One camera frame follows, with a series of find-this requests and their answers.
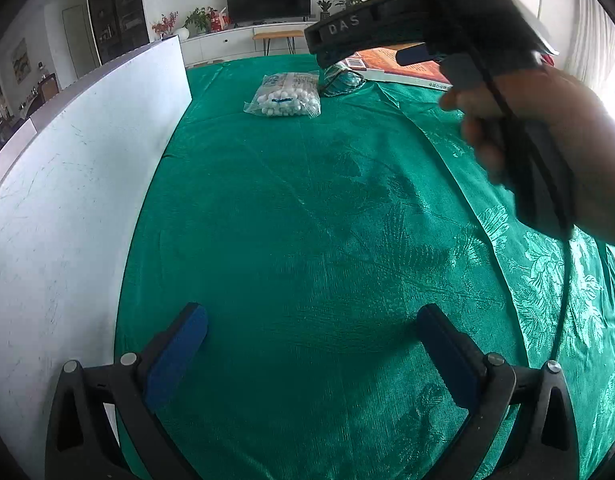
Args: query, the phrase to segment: book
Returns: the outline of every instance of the book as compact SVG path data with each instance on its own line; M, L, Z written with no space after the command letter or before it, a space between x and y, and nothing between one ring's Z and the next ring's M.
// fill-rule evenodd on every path
M400 66L396 62L395 47L379 47L360 50L345 59L345 64L356 72L362 73L370 81L402 83L406 85L449 90L450 82L441 73L439 64L426 61L409 66Z

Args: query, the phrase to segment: metal screw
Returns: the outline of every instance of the metal screw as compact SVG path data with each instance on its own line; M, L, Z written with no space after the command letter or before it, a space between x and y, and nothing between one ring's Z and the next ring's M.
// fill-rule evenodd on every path
M131 366L136 362L136 359L138 359L138 357L136 357L134 352L127 352L126 354L121 355L120 363L123 366Z
M559 374L563 370L561 368L561 365L556 361L552 361L552 359L547 362L547 369L550 370L553 374Z
M501 366L505 364L505 359L501 354L497 354L496 352L491 352L487 355L487 361L492 366Z
M63 371L66 374L71 374L74 370L76 370L77 366L76 361L68 361L65 365L63 365Z

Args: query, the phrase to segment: green tablecloth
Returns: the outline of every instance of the green tablecloth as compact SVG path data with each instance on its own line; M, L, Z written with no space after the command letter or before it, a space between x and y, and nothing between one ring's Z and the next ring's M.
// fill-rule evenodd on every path
M207 308L206 341L158 413L206 480L420 478L466 413L414 335L417 310L438 303L512 364L540 367L555 334L559 246L515 220L438 92L370 82L315 119L242 111L263 75L316 68L277 56L189 71L193 102L134 233L115 353L188 301ZM615 439L615 261L580 231L572 249L559 360L586 478Z

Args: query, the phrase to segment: white partition panel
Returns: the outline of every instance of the white partition panel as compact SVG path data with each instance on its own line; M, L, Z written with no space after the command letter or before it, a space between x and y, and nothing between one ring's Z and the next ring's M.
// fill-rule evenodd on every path
M61 92L14 135L22 152L3 150L0 434L33 479L63 363L113 360L136 220L190 101L178 39L153 43Z

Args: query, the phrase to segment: white vase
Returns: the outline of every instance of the white vase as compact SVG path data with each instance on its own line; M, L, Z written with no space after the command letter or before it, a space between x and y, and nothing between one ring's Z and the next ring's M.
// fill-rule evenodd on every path
M181 41L187 40L190 37L190 31L185 27L177 28L174 30L174 34L176 34Z

